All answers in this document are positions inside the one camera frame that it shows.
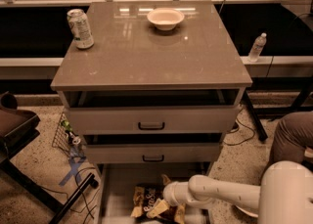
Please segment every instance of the black handle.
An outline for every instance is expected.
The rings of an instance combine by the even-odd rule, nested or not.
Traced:
[[[143,161],[144,162],[163,162],[164,161],[164,155],[161,155],[160,158],[143,156]]]
[[[150,122],[138,122],[138,128],[140,130],[163,130],[165,122],[162,123],[150,123]]]

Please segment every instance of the white robotic arm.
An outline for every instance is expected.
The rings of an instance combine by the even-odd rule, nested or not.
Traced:
[[[204,209],[220,199],[258,216],[258,224],[313,223],[313,174],[290,161],[272,165],[261,186],[195,175],[188,182],[170,183],[163,196],[170,205],[186,203]]]

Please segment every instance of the trousers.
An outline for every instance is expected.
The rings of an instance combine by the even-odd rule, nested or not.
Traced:
[[[313,112],[292,112],[281,118],[267,167],[282,160],[302,163],[306,147],[313,149]]]

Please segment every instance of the floor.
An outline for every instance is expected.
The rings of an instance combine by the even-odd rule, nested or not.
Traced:
[[[277,104],[289,105],[296,94],[251,93],[250,96],[256,107],[270,107]],[[70,166],[68,153],[66,155],[56,148],[56,132],[60,130],[58,127],[63,106],[55,95],[18,96],[18,101],[20,109],[31,110],[39,115],[41,121],[37,129],[40,135],[12,158],[12,163],[38,185],[49,189],[48,192],[57,200],[65,202],[66,194],[70,196],[76,189],[76,182],[72,175],[76,170],[73,170],[73,164]],[[313,100],[308,100],[306,103],[312,105]],[[226,136],[224,148],[218,161],[212,165],[209,176],[223,181],[258,185],[278,120],[262,119],[269,136],[262,143],[254,132],[245,105],[242,105],[237,119],[240,129]],[[96,170],[87,160],[76,157],[74,162],[79,166],[78,180],[83,180],[89,172],[94,173],[98,179]],[[98,189],[88,187],[84,193],[86,200],[90,202],[88,208],[92,214],[95,213],[94,206],[98,192]],[[52,211],[0,170],[0,223],[42,224],[49,223],[52,217]],[[211,224],[256,224],[257,219],[245,215],[229,203],[217,200],[210,210],[210,222]],[[60,223],[93,223],[84,199],[79,199]]]

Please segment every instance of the clear water bottle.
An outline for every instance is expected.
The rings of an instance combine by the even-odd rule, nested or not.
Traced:
[[[258,36],[255,39],[253,46],[250,50],[250,53],[248,53],[247,59],[250,62],[255,63],[257,61],[258,57],[260,56],[265,44],[266,44],[266,33],[263,32],[260,36]]]

